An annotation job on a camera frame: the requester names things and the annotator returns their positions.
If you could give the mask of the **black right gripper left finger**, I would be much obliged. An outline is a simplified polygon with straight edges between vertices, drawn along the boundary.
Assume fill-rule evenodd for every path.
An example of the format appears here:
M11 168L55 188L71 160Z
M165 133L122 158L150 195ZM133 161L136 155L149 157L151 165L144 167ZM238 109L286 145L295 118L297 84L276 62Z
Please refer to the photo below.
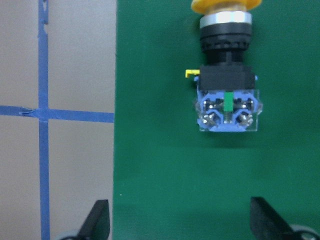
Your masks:
M110 235L110 210L107 199L97 200L78 234L78 240L107 240Z

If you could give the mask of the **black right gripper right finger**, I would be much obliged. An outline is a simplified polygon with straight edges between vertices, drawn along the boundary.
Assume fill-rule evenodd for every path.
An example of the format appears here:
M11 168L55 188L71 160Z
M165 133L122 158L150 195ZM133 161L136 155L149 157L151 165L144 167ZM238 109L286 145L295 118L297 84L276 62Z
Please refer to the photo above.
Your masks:
M250 199L250 229L257 240L300 239L300 235L259 196Z

